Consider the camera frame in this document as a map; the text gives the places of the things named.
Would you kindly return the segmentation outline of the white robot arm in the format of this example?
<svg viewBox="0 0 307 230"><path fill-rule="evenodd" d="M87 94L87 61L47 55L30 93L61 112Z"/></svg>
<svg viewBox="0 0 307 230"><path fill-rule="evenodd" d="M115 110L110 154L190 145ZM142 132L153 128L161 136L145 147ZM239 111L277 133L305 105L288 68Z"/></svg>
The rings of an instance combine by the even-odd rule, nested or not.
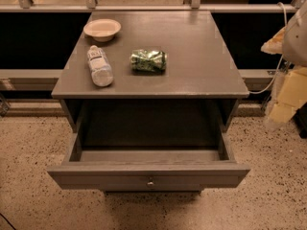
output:
<svg viewBox="0 0 307 230"><path fill-rule="evenodd" d="M294 65L307 66L307 2L270 40L261 51L267 54L280 54Z"/></svg>

